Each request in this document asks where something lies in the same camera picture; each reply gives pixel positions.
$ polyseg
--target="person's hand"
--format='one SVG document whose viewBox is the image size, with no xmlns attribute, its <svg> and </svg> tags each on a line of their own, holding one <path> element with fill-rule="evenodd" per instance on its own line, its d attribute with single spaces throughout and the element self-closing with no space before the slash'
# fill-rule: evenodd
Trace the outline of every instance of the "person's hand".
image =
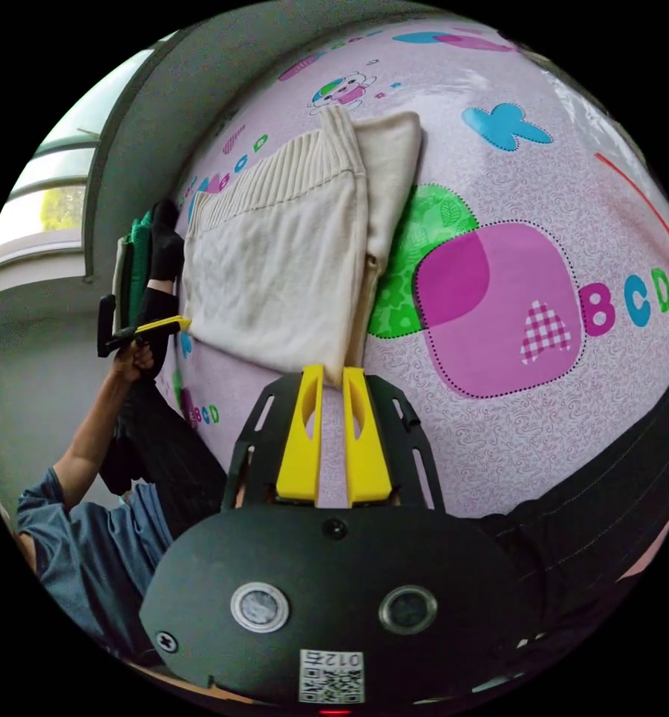
<svg viewBox="0 0 669 717">
<path fill-rule="evenodd" d="M 148 344 L 138 346 L 133 341 L 123 347 L 113 360 L 113 373 L 127 383 L 140 378 L 140 371 L 153 368 L 153 355 Z"/>
</svg>

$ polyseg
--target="white cloth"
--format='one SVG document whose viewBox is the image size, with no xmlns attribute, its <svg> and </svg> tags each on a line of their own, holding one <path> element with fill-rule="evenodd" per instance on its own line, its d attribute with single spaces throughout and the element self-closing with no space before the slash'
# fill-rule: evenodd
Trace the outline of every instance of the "white cloth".
<svg viewBox="0 0 669 717">
<path fill-rule="evenodd" d="M 185 238 L 190 333 L 282 372 L 361 366 L 377 279 L 414 180 L 418 115 L 353 125 L 326 108 L 220 194 L 196 194 Z"/>
<path fill-rule="evenodd" d="M 113 333 L 119 331 L 120 325 L 120 303 L 123 301 L 123 264 L 125 263 L 125 237 L 118 240 L 116 250 L 116 268 L 113 272 L 113 287 L 111 293 L 116 297 L 116 313 L 113 314 Z"/>
</svg>

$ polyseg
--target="blue shirt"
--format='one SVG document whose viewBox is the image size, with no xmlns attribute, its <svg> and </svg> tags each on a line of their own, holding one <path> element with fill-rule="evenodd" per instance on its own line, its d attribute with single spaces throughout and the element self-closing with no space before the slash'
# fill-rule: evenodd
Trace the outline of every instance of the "blue shirt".
<svg viewBox="0 0 669 717">
<path fill-rule="evenodd" d="M 18 533 L 34 540 L 41 583 L 87 635 L 120 659 L 161 664 L 138 615 L 172 544 L 153 484 L 136 485 L 117 508 L 81 503 L 68 513 L 49 468 L 20 497 L 16 523 Z"/>
</svg>

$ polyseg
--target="black trousers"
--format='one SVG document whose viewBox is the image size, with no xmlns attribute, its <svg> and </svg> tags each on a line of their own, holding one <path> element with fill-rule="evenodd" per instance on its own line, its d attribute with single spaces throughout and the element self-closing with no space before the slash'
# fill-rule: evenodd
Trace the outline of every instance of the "black trousers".
<svg viewBox="0 0 669 717">
<path fill-rule="evenodd" d="M 178 299 L 147 288 L 138 325 L 178 313 Z M 226 473 L 197 432 L 173 411 L 155 386 L 169 336 L 152 336 L 153 368 L 128 392 L 100 475 L 109 490 L 126 493 L 142 478 L 154 483 L 173 539 L 220 511 Z"/>
</svg>

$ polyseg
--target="window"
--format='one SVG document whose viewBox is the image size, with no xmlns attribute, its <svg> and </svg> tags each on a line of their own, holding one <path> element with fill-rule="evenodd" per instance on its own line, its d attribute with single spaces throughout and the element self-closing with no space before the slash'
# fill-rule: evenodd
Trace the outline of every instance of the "window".
<svg viewBox="0 0 669 717">
<path fill-rule="evenodd" d="M 79 138 L 97 140 L 120 93 L 152 52 L 142 50 L 106 75 L 66 112 L 65 117 L 49 132 L 42 147 Z"/>
<path fill-rule="evenodd" d="M 83 183 L 30 192 L 7 202 L 0 215 L 0 248 L 11 241 L 61 229 L 77 229 L 80 246 L 85 193 Z"/>
<path fill-rule="evenodd" d="M 86 184 L 101 131 L 121 93 L 152 53 L 138 52 L 104 77 L 41 143 L 1 211 L 0 265 L 46 252 L 82 250 Z"/>
<path fill-rule="evenodd" d="M 13 186 L 12 194 L 21 193 L 33 184 L 59 179 L 83 179 L 88 177 L 95 149 L 68 149 L 32 159 Z"/>
</svg>

